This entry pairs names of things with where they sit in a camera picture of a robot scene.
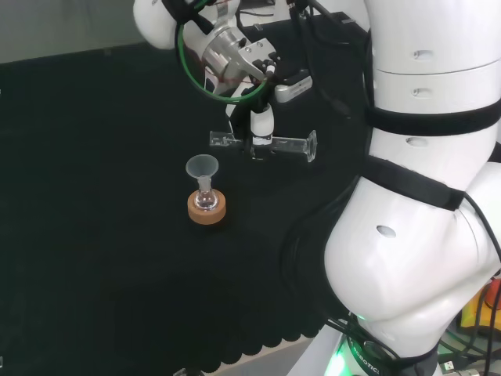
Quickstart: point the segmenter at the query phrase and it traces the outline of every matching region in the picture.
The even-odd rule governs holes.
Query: green light
[[[341,376],[344,369],[344,358],[340,352],[330,358],[326,373],[323,376]]]

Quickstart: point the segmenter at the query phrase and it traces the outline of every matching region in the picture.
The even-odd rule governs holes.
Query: black table
[[[252,33],[297,59],[287,22]],[[311,164],[210,149],[224,106],[193,90],[172,52],[133,45],[0,66],[0,373],[213,371],[317,333],[321,320],[280,279],[279,248],[295,219],[349,184],[366,130],[353,55],[314,53],[322,85],[354,115],[313,91],[275,107],[280,135],[318,132]],[[228,214],[214,228],[186,213],[196,154],[220,162],[213,183]]]

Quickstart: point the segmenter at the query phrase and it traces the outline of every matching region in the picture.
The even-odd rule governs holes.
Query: white plastic casing
[[[495,203],[489,221],[501,233],[495,214],[501,212],[501,169],[496,173],[496,181],[487,180],[488,192],[475,199],[484,194],[482,204]],[[446,211],[364,178],[330,236],[325,262],[337,297],[400,356],[430,351],[499,268],[492,243],[468,205]]]
[[[436,74],[501,59],[499,0],[365,0],[374,68]]]
[[[250,112],[250,131],[253,134],[254,145],[269,145],[275,128],[273,109],[268,105],[261,113]]]
[[[134,21],[141,35],[158,49],[175,46],[176,22],[161,0],[135,0]]]
[[[415,137],[373,130],[370,154],[465,190],[488,160],[498,125],[459,136]]]
[[[501,60],[449,74],[375,70],[374,95],[378,108],[407,114],[447,114],[487,107],[501,97]]]

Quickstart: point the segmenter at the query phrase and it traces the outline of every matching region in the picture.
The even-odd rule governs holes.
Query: green cable
[[[201,2],[199,5],[196,6],[203,6],[205,2]],[[191,80],[191,82],[200,90],[202,90],[205,94],[209,95],[212,99],[216,99],[220,102],[224,102],[227,104],[238,104],[241,103],[245,100],[253,99],[255,96],[257,96],[260,92],[263,91],[263,89],[266,86],[266,79],[258,86],[257,89],[255,89],[253,92],[246,94],[245,96],[237,96],[235,98],[229,98],[226,96],[218,96],[217,94],[214,94],[213,92],[209,92],[206,90],[195,78],[192,76],[191,72],[188,69],[188,65],[186,64],[186,57],[185,57],[185,49],[184,49],[184,41],[182,39],[182,31],[184,29],[184,25],[181,25],[179,27],[179,33],[178,33],[178,49],[179,49],[179,58],[181,60],[181,65],[188,76],[188,78]]]

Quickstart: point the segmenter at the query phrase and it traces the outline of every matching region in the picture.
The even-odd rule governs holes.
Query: velcro strap
[[[413,200],[454,212],[464,192],[377,157],[368,156],[362,176],[378,186]]]
[[[481,131],[501,119],[501,100],[484,108],[451,114],[401,114],[370,107],[366,122],[371,127],[398,135],[457,136]]]

